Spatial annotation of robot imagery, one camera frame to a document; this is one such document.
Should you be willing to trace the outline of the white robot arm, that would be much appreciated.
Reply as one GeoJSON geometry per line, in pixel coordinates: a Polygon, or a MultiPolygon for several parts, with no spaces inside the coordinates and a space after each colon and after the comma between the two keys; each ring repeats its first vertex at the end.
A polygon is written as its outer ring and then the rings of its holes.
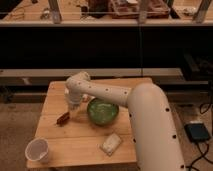
{"type": "Polygon", "coordinates": [[[128,109],[140,171],[186,171],[175,122],[164,91],[152,82],[133,88],[95,83],[87,72],[70,76],[65,83],[70,109],[84,94],[128,109]]]}

